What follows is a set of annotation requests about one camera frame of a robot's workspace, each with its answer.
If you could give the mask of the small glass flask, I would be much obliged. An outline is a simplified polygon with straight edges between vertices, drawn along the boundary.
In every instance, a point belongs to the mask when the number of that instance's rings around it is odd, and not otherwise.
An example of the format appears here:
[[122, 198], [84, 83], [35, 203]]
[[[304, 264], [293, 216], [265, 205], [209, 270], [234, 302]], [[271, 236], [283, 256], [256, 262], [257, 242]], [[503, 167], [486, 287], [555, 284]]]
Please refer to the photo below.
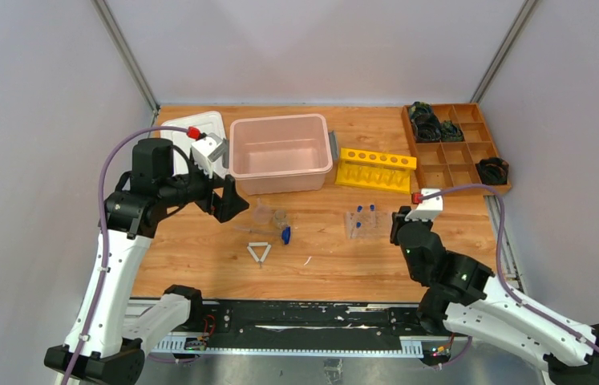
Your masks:
[[289, 217], [283, 209], [276, 210], [273, 213], [273, 224], [280, 230], [289, 227]]

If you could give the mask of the clear syringe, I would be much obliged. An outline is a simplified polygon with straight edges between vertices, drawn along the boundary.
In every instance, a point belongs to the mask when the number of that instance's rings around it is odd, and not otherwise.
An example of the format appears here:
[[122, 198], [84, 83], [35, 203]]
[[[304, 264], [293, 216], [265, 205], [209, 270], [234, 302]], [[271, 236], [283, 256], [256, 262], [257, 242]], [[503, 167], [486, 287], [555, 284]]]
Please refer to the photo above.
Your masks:
[[244, 226], [235, 226], [234, 229], [243, 233], [260, 234], [271, 237], [280, 237], [282, 234], [282, 230], [280, 229], [257, 229], [253, 227]]

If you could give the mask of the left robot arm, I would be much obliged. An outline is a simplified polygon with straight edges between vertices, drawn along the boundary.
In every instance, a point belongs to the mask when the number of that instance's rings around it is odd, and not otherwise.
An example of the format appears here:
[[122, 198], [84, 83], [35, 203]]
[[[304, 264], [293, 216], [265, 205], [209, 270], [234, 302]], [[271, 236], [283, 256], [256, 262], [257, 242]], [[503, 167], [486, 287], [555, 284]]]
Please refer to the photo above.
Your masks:
[[99, 196], [99, 241], [94, 269], [77, 319], [65, 341], [50, 347], [46, 367], [95, 384], [134, 384], [152, 349], [177, 327], [214, 329], [202, 293], [169, 286], [132, 324], [125, 314], [138, 269], [161, 221], [194, 204], [220, 223], [249, 204], [230, 175], [217, 173], [227, 149], [213, 134], [201, 134], [189, 150], [165, 138], [139, 140], [132, 166], [111, 193]]

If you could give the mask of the blue clip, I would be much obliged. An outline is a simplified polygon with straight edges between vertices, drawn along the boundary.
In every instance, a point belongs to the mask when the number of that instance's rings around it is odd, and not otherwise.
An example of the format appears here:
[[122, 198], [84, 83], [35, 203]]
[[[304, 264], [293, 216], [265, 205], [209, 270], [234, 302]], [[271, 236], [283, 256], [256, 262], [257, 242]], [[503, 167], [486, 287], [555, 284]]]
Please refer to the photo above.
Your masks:
[[288, 245], [290, 243], [291, 240], [291, 227], [290, 226], [286, 226], [282, 231], [281, 231], [281, 239], [284, 245]]

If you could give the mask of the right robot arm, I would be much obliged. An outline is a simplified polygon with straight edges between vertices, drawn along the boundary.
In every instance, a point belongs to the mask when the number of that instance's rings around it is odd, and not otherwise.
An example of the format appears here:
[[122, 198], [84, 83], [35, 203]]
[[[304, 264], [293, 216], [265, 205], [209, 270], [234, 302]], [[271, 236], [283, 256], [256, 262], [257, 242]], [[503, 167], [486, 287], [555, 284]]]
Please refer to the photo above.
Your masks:
[[522, 294], [473, 257], [443, 246], [429, 219], [403, 206], [390, 241], [426, 288], [417, 323], [426, 334], [465, 334], [521, 357], [554, 384], [599, 384], [599, 323], [567, 318]]

